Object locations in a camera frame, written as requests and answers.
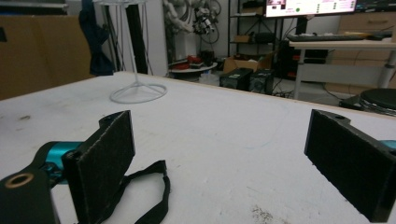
black cushion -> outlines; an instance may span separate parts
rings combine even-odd
[[[396,110],[396,89],[373,89],[363,91],[361,99],[387,109]]]

desk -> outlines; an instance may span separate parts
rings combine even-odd
[[[389,81],[395,71],[396,43],[391,43],[390,38],[384,39],[383,41],[290,41],[289,45],[301,50],[294,87],[294,99],[298,99],[301,81],[376,85],[379,88],[387,88]],[[305,51],[307,49],[391,50],[391,52],[387,64],[385,64],[383,67],[374,67],[304,63]]]
[[[164,97],[108,100],[133,79],[122,72],[0,101],[0,178],[48,141],[85,141],[100,118],[131,110],[136,155],[127,173],[166,160],[172,192],[164,224],[369,223],[305,156],[310,114],[340,114],[380,140],[396,139],[395,118],[150,76],[139,80],[165,85]],[[134,223],[162,193],[161,175],[137,180],[106,223]],[[52,196],[62,223],[77,223],[68,187]]]

black nylon strap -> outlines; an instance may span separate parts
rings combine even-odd
[[[165,218],[166,214],[168,213],[168,201],[169,201],[169,194],[171,191],[171,182],[166,173],[165,161],[156,161],[144,170],[125,176],[120,183],[119,190],[114,195],[113,201],[107,207],[99,223],[108,219],[111,216],[111,214],[113,214],[114,209],[116,208],[117,204],[120,202],[120,199],[122,197],[123,192],[125,191],[125,188],[128,186],[129,183],[131,183],[133,179],[138,178],[139,176],[142,175],[151,175],[155,173],[163,174],[163,183],[165,184],[165,189],[163,191],[163,199],[159,203],[157,203],[154,207],[152,207],[145,215],[139,218],[136,221],[136,224],[161,223]]]

computer monitor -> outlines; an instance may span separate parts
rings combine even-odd
[[[264,17],[348,14],[355,11],[356,2],[357,0],[266,0]]]

wire stand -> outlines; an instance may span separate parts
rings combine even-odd
[[[137,1],[99,0],[97,2],[103,5],[119,7],[121,19],[123,21],[128,21],[128,18],[126,16],[126,8],[129,5],[143,3],[145,2],[145,0],[137,0]],[[132,45],[132,38],[128,24],[126,25],[126,31],[127,31],[126,33],[127,33],[129,50],[131,52],[131,57],[132,57],[131,61],[134,72],[134,83],[118,91],[112,92],[110,94],[110,100],[119,104],[140,104],[140,103],[153,101],[165,96],[165,94],[167,93],[167,89],[164,85],[152,84],[152,83],[146,84],[139,81],[138,75],[136,73],[136,63],[134,61],[134,47]]]

